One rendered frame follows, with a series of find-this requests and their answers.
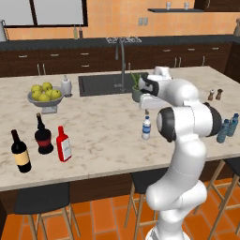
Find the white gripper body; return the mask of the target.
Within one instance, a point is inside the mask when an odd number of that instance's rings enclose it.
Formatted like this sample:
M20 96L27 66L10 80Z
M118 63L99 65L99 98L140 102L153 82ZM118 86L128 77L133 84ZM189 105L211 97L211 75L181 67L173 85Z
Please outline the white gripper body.
M168 105L169 103L167 101L164 101L150 94L142 94L139 103L140 108L143 110L162 109Z

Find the clear plastic water bottle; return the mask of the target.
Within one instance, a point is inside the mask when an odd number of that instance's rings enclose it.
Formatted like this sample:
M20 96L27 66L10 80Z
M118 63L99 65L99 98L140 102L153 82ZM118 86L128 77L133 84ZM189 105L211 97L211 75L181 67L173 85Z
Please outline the clear plastic water bottle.
M150 138L151 122L148 115L145 116L142 123L142 138L147 141Z

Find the green potted plant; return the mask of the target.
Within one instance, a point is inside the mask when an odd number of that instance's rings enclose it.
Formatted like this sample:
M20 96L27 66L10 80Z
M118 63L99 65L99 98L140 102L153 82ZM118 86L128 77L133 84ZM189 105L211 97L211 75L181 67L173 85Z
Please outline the green potted plant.
M141 100L141 95L143 92L139 89L139 79L141 78L140 73L130 73L132 80L134 81L134 84L132 86L132 99L135 102L139 102Z

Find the grey sink tap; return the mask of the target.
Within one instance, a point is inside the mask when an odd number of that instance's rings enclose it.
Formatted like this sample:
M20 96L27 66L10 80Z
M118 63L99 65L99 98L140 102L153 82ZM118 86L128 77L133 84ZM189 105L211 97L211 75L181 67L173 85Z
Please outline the grey sink tap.
M130 87L131 79L130 74L126 73L125 47L121 38L117 39L116 42L115 59L121 60L122 68L121 74L114 77L114 87L118 88L121 93L126 93Z

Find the hob with grey grates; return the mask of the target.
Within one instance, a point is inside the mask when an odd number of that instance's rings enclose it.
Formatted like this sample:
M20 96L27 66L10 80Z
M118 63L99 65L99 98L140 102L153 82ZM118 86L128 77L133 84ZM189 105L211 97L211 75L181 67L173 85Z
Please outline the hob with grey grates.
M119 39L121 39L123 43L142 43L139 37L106 37L105 39L109 44L116 44Z

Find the black seat wooden stool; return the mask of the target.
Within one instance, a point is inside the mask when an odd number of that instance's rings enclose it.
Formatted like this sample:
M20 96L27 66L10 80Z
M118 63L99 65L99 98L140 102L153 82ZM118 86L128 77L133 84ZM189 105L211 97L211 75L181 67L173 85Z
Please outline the black seat wooden stool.
M224 184L216 185L215 181L217 180L220 172L222 171L222 169L225 165L227 165L232 170L232 173L233 173L232 181L231 181L231 183L224 183ZM207 190L213 189L220 198L218 214L217 214L216 220L215 220L214 225L209 233L207 240L212 239L212 237L215 233L215 230L218 226L218 223L219 223L223 213L226 210L240 208L240 203L229 205L229 200L230 200L231 196L233 195L233 191L236 186L240 187L240 157L232 157L232 158L222 159L219 162L219 164L218 164L218 166L206 188Z
M127 204L124 227L126 228L128 226L130 210L133 210L136 217L133 240L137 240L138 232L141 227L157 222L157 212L154 212L153 218L150 221L141 222L143 202L146 200L145 193L147 188L156 183L156 181L159 180L166 172L167 168L161 168L149 171L132 172L130 174L132 184Z
M78 236L81 236L69 199L69 183L20 189L17 194L14 213L28 217L33 240L38 240L38 225L41 225L44 240L48 240L43 219L58 215L64 217L69 240L75 240L71 223L74 223Z

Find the blue plastic bottle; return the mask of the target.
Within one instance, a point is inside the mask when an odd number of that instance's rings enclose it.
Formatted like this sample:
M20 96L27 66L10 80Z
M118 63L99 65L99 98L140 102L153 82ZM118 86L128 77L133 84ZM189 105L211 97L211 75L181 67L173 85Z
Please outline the blue plastic bottle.
M229 129L229 123L230 120L229 119L225 119L221 125L221 129L217 135L217 142L218 143L224 143L227 133L228 133L228 129Z
M230 121L230 124L229 124L229 129L228 129L228 133L227 133L227 136L228 137L232 137L235 130L236 130L236 127L238 125L238 117L239 117L239 114L236 112L231 121Z

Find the dark wood island cabinet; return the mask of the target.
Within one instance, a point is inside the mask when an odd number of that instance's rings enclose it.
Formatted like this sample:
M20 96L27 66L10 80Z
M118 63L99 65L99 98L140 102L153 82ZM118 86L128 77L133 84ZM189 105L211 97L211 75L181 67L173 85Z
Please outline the dark wood island cabinet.
M217 169L220 160L207 161L204 165L200 179L210 181L214 171ZM154 175L156 180L159 179L158 174L166 172L167 168L162 170L149 170L142 172L146 174L144 178L150 177L150 174ZM232 177L233 171L225 164L217 179L223 179ZM81 203L93 200L99 200L104 198L116 197L129 194L131 187L130 173L118 174L113 176L104 176L87 180L79 180L70 182L70 202ZM6 214L12 214L14 205L17 199L18 190L9 190L0 192L0 212Z

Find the red bottle white label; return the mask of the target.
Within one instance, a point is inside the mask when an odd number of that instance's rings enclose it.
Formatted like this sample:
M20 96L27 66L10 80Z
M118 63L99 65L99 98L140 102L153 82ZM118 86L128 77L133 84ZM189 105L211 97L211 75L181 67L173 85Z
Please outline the red bottle white label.
M62 126L58 127L58 136L56 138L57 152L62 162L69 160L72 156L68 135L64 132Z

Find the dark wood cupboard run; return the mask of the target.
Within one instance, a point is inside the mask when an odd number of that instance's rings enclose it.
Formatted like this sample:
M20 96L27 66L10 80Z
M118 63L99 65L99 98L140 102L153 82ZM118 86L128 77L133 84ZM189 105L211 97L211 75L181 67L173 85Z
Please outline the dark wood cupboard run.
M125 43L126 70L211 67L240 83L240 37L140 37ZM0 42L0 77L119 71L116 44L105 38Z

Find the grey fruit bowl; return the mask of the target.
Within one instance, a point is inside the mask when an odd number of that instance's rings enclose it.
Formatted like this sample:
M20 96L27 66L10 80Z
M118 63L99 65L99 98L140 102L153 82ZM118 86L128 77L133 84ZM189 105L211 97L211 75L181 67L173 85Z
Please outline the grey fruit bowl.
M32 99L31 92L27 94L28 101L41 108L42 114L57 113L57 105L62 101L63 97L64 96L61 96L60 98L51 101L35 101Z

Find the round dark bottle red label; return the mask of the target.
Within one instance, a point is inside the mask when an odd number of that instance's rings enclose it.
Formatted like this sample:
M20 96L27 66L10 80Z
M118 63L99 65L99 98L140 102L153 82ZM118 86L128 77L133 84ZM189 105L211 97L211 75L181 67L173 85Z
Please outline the round dark bottle red label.
M38 144L38 152L41 155L47 155L53 151L53 145L51 142L52 134L45 128L39 112L37 113L37 131L35 133L35 139Z

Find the dark wine bottle yellow label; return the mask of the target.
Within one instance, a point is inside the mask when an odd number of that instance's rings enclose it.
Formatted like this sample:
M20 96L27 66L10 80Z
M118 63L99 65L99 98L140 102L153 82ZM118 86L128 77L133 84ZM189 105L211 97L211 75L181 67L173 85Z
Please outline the dark wine bottle yellow label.
M15 162L21 173L28 173L32 169L30 157L28 155L27 147L19 138L16 129L11 130L13 144L11 145L11 152L15 157Z

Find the dark wall shelf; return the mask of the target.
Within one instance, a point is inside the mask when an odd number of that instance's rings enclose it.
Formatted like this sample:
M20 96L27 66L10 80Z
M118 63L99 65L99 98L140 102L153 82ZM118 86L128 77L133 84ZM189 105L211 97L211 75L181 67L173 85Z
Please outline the dark wall shelf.
M149 8L147 10L150 11L150 12L154 12L154 13L203 13L203 10L195 9L195 8L189 8L189 9L184 9L184 8L171 8L171 9Z

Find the window with dark frame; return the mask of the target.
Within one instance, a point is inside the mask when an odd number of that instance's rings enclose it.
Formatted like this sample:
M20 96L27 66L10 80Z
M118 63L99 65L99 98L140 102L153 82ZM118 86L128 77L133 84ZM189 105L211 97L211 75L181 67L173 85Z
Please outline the window with dark frame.
M0 0L0 20L7 26L86 26L86 0Z

